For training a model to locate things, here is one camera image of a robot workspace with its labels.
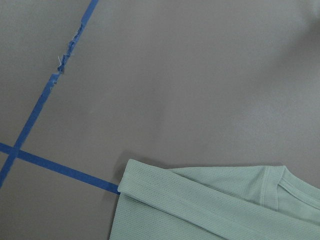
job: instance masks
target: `mint green fabric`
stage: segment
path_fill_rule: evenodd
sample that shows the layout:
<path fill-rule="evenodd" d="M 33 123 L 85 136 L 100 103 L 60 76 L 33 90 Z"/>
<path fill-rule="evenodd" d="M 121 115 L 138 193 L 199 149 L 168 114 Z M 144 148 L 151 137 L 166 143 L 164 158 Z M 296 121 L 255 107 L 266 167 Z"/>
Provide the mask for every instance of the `mint green fabric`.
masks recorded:
<path fill-rule="evenodd" d="M 319 240 L 320 189 L 281 166 L 162 169 L 130 159 L 110 240 Z"/>

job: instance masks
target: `blue tape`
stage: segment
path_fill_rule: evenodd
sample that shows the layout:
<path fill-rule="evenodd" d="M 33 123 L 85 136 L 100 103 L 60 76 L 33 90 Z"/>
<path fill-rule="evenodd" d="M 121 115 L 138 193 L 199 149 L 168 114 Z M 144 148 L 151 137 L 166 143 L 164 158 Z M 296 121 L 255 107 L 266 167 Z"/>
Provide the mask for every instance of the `blue tape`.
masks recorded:
<path fill-rule="evenodd" d="M 0 151 L 1 152 L 9 154 L 11 152 L 12 148 L 13 147 L 10 147 L 10 146 L 0 142 Z M 84 182 L 84 183 L 96 186 L 98 188 L 107 190 L 111 193 L 120 195 L 120 192 L 118 192 L 118 185 L 116 185 L 114 183 L 102 180 L 102 179 L 97 178 L 95 176 L 88 175 L 88 174 L 83 173 L 81 171 L 78 171 L 78 170 L 72 169 L 70 167 L 61 165 L 59 163 L 47 160 L 45 158 L 30 154 L 26 151 L 19 150 L 17 157 L 21 160 L 38 165 L 38 166 L 43 167 L 45 169 L 49 169 L 49 170 L 54 171 L 56 173 L 68 176 L 73 179 L 77 179 L 81 182 Z"/>
<path fill-rule="evenodd" d="M 84 15 L 81 18 L 80 28 L 78 29 L 77 34 L 69 42 L 66 54 L 63 55 L 61 64 L 58 67 L 58 73 L 53 73 L 51 75 L 49 81 L 47 82 L 47 84 L 45 85 L 45 87 L 42 91 L 41 96 L 38 98 L 38 101 L 36 102 L 28 120 L 26 121 L 22 131 L 20 132 L 19 137 L 15 141 L 14 146 L 11 148 L 9 155 L 8 155 L 8 157 L 7 157 L 5 163 L 2 166 L 2 169 L 0 171 L 0 188 L 2 187 L 12 165 L 14 164 L 14 160 L 18 156 L 19 150 L 21 149 L 21 147 L 24 144 L 26 138 L 28 137 L 32 127 L 34 126 L 45 102 L 47 101 L 47 99 L 52 91 L 52 88 L 57 83 L 60 75 L 63 73 L 63 71 L 65 69 L 65 65 L 68 61 L 68 58 L 70 57 L 73 49 L 75 48 L 75 46 L 80 38 L 80 35 L 84 31 L 84 28 L 87 25 L 88 20 L 89 20 L 91 14 L 93 13 L 98 1 L 99 0 L 92 0 L 90 2 L 89 6 L 87 7 Z"/>

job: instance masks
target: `garment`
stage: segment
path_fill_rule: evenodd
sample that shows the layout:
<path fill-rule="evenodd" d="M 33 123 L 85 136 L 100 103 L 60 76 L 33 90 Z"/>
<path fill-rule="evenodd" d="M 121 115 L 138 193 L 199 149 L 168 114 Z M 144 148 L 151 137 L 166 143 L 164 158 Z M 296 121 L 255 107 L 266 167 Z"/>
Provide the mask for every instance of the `garment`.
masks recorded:
<path fill-rule="evenodd" d="M 281 166 L 162 169 L 130 159 L 110 240 L 319 240 L 320 189 Z"/>

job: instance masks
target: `gray floor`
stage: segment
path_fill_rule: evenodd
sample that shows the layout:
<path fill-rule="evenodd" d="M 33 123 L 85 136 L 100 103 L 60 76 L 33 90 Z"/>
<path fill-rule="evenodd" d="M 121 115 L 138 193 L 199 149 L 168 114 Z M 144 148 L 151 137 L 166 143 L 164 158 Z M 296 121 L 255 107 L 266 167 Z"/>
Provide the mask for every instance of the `gray floor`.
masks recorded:
<path fill-rule="evenodd" d="M 0 142 L 14 144 L 89 2 L 1 3 Z M 132 158 L 286 165 L 320 188 L 319 64 L 319 1 L 101 0 L 22 150 L 115 184 Z M 106 240 L 117 199 L 16 159 L 0 239 Z"/>

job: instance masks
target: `torn blue tape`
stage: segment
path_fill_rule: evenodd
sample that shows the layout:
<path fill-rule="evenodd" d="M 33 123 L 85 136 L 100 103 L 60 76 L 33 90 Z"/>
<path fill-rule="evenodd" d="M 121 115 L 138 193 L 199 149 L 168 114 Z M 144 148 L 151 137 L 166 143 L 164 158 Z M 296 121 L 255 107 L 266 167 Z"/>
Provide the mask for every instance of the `torn blue tape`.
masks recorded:
<path fill-rule="evenodd" d="M 1 152 L 5 153 L 5 154 L 9 154 L 11 152 L 12 148 L 13 147 L 10 147 L 10 146 L 0 142 L 0 151 Z M 83 173 L 81 171 L 78 171 L 78 170 L 72 169 L 70 167 L 61 165 L 59 163 L 47 160 L 45 158 L 33 155 L 33 154 L 28 153 L 26 151 L 19 150 L 17 157 L 21 160 L 38 165 L 38 166 L 43 167 L 45 169 L 49 169 L 49 170 L 54 171 L 56 173 L 68 176 L 73 179 L 77 179 L 81 182 L 96 186 L 98 188 L 107 190 L 107 191 L 114 193 L 114 194 L 117 194 L 117 195 L 120 195 L 120 192 L 118 192 L 118 185 L 116 185 L 114 183 L 102 180 L 102 179 L 97 178 L 95 176 L 88 175 L 88 174 Z"/>
<path fill-rule="evenodd" d="M 22 131 L 20 132 L 17 140 L 15 141 L 14 146 L 11 148 L 9 155 L 4 163 L 4 165 L 2 166 L 2 169 L 0 171 L 0 188 L 2 187 L 9 171 L 10 168 L 12 167 L 12 165 L 14 164 L 14 160 L 16 159 L 16 157 L 18 156 L 18 152 L 21 149 L 22 145 L 24 144 L 26 138 L 28 137 L 32 127 L 34 126 L 45 102 L 47 101 L 52 88 L 54 87 L 54 85 L 57 83 L 61 73 L 63 73 L 66 63 L 68 61 L 68 58 L 70 57 L 73 49 L 75 48 L 80 35 L 82 34 L 82 32 L 85 29 L 85 26 L 88 23 L 88 20 L 90 19 L 91 14 L 93 13 L 97 3 L 99 0 L 92 0 L 89 4 L 89 6 L 87 7 L 85 13 L 83 14 L 82 18 L 81 18 L 81 25 L 80 28 L 77 31 L 77 34 L 73 37 L 73 39 L 69 42 L 68 44 L 68 49 L 66 54 L 63 55 L 62 61 L 60 66 L 58 67 L 58 72 L 57 73 L 53 73 L 49 79 L 49 81 L 47 82 L 47 84 L 45 85 L 41 96 L 38 98 L 38 101 L 36 102 L 28 120 L 26 121 Z"/>

